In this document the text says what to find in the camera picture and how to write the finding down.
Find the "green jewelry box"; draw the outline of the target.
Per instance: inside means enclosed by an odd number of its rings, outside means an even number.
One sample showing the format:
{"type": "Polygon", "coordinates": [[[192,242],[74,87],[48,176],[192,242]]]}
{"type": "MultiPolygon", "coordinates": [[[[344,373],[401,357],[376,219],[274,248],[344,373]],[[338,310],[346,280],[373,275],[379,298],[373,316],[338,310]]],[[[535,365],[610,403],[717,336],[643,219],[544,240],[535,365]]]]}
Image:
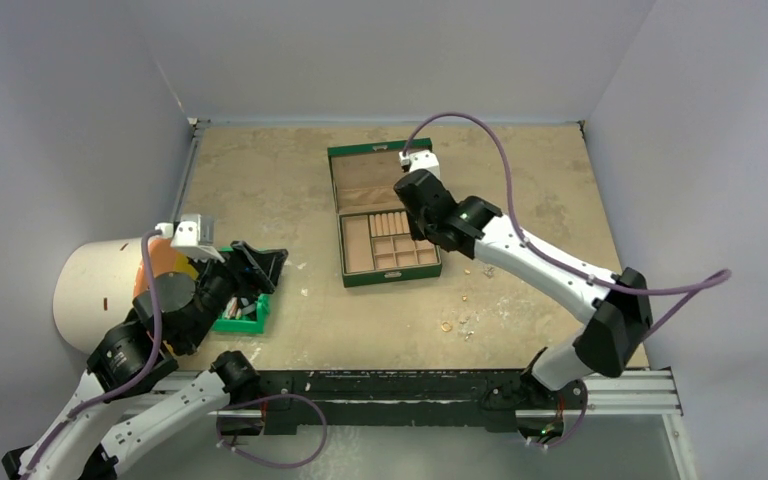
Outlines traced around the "green jewelry box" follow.
{"type": "Polygon", "coordinates": [[[404,145],[396,140],[327,149],[346,288],[441,275],[439,248],[411,237],[393,190],[403,176],[404,145]]]}

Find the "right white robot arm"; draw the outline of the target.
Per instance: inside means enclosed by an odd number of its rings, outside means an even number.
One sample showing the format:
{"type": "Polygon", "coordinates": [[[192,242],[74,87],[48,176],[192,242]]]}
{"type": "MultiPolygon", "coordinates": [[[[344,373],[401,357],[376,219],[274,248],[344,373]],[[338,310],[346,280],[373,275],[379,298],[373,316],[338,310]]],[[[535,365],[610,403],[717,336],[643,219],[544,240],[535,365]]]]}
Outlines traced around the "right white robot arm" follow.
{"type": "Polygon", "coordinates": [[[456,201],[430,171],[411,172],[394,185],[411,234],[447,252],[458,252],[504,270],[547,295],[582,327],[560,345],[547,347],[526,367],[524,399],[544,407],[569,383],[597,373],[617,378],[652,325],[648,300],[629,294],[645,278],[584,264],[578,274],[560,267],[574,257],[516,229],[496,205],[476,196],[456,201]]]}

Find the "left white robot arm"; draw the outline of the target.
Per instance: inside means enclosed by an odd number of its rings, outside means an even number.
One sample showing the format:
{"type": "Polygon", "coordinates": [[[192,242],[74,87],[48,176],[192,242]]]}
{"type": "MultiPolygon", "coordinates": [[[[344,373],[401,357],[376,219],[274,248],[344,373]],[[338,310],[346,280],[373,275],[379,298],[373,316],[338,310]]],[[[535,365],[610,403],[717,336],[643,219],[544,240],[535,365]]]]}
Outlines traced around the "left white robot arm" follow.
{"type": "Polygon", "coordinates": [[[135,400],[175,372],[192,354],[230,300],[242,293],[271,294],[289,253],[235,242],[197,260],[195,276],[156,274],[150,246],[140,241],[145,290],[125,319],[90,354],[70,400],[35,443],[2,458],[10,479],[115,479],[156,444],[210,410],[244,409],[260,399],[260,375],[240,351],[220,354],[188,386],[126,420],[135,400]]]}

